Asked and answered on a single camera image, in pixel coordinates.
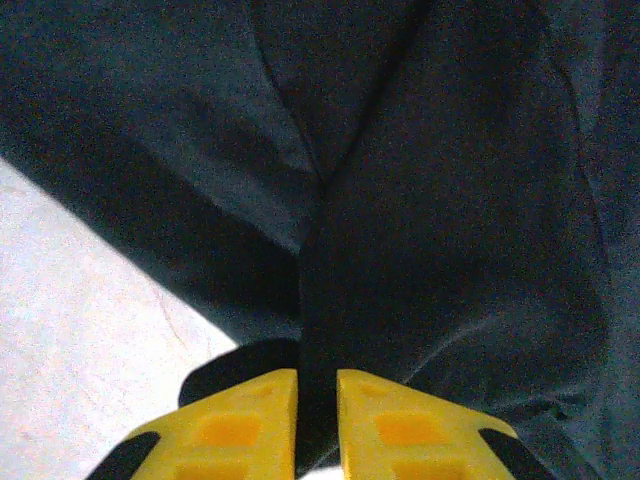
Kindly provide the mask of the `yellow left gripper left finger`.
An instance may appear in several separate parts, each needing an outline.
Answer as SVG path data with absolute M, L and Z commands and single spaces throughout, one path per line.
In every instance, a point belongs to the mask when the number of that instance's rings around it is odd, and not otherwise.
M 133 430 L 91 479 L 295 477 L 297 372 L 280 369 Z

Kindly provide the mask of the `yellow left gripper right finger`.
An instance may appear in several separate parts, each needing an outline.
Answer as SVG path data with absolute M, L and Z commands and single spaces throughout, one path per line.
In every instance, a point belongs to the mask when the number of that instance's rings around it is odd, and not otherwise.
M 345 478 L 550 479 L 504 421 L 353 369 L 337 373 Z

